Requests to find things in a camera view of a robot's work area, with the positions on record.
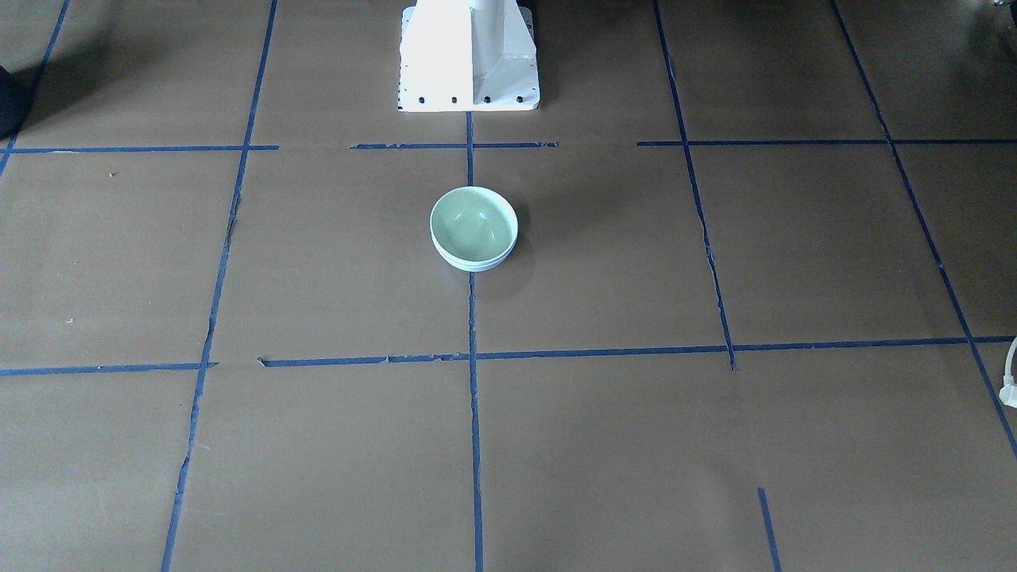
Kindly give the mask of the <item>green bowl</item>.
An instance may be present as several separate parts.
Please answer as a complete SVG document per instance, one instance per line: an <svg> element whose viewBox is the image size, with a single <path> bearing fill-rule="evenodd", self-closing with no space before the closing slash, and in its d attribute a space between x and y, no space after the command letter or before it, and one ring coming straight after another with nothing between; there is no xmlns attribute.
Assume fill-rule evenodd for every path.
<svg viewBox="0 0 1017 572"><path fill-rule="evenodd" d="M496 258L518 242L518 214L511 203L482 186L462 186L437 199L429 216L430 238L455 256Z"/></svg>

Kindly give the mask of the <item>blue bowl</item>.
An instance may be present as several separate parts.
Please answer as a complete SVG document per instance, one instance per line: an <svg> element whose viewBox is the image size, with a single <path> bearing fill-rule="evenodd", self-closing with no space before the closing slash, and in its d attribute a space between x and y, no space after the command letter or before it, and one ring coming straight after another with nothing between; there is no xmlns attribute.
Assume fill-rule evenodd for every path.
<svg viewBox="0 0 1017 572"><path fill-rule="evenodd" d="M485 272L488 270L493 270L501 263L504 263L508 254L512 253L513 249L505 249L501 251L496 258L486 258L485 260L472 261L468 258L458 258L451 253L448 250L444 249L439 244L435 244L435 249L440 258L443 258L451 267L462 270L464 272Z"/></svg>

